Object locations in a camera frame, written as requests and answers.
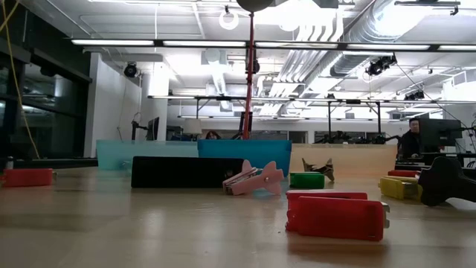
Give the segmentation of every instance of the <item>red pole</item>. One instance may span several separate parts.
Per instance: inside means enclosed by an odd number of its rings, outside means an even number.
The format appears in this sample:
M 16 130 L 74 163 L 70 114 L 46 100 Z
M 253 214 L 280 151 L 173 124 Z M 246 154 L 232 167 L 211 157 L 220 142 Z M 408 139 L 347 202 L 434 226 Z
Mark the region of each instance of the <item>red pole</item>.
M 254 12 L 250 13 L 250 47 L 248 51 L 248 91 L 246 92 L 245 106 L 245 129 L 243 130 L 243 139 L 250 139 L 248 126 L 250 124 L 250 108 L 251 108 L 251 91 L 253 89 L 253 59 L 254 59 Z

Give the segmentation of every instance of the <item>red block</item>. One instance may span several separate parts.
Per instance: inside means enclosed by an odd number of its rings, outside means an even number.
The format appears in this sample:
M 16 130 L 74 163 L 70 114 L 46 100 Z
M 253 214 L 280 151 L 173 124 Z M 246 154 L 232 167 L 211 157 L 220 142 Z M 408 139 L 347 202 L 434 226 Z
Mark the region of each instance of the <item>red block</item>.
M 337 192 L 329 190 L 290 190 L 286 192 L 288 198 L 288 222 L 286 223 L 286 230 L 296 232 L 297 226 L 295 223 L 295 215 L 299 207 L 300 197 L 327 197 L 327 198 L 341 198 L 352 200 L 367 200 L 366 193 L 356 192 Z
M 415 170 L 392 170 L 388 171 L 388 176 L 403 176 L 408 178 L 414 178 L 419 175 L 419 171 Z
M 380 241 L 385 211 L 377 201 L 299 197 L 295 215 L 300 235 Z
M 50 168 L 4 170 L 0 177 L 3 187 L 46 186 L 53 183 L 53 170 Z

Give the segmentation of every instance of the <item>man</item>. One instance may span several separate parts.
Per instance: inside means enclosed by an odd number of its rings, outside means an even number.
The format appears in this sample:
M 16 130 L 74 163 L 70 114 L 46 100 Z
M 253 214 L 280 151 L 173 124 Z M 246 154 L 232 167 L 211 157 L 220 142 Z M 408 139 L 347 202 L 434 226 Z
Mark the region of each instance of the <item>man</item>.
M 420 157 L 418 118 L 410 119 L 410 130 L 402 136 L 399 149 L 404 159 Z

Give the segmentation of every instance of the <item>table surface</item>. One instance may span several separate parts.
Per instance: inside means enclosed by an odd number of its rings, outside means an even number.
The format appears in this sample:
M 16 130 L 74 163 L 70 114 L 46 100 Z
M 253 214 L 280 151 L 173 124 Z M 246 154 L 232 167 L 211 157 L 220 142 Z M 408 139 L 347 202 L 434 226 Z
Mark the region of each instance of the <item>table surface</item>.
M 390 205 L 379 243 L 286 233 L 286 196 L 131 190 L 124 173 L 58 170 L 56 185 L 0 190 L 1 267 L 475 267 L 476 205 L 381 197 L 375 179 L 328 188 Z

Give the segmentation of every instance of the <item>black monitor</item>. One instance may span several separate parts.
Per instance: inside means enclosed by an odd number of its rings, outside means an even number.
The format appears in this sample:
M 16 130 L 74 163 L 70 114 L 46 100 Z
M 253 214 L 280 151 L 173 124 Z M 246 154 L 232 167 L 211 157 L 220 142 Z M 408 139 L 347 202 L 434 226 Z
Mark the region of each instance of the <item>black monitor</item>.
M 147 141 L 156 141 L 158 135 L 158 118 L 149 121 L 147 125 Z
M 462 138 L 461 122 L 447 119 L 419 119 L 419 135 L 424 153 L 439 152 L 440 146 L 456 146 Z

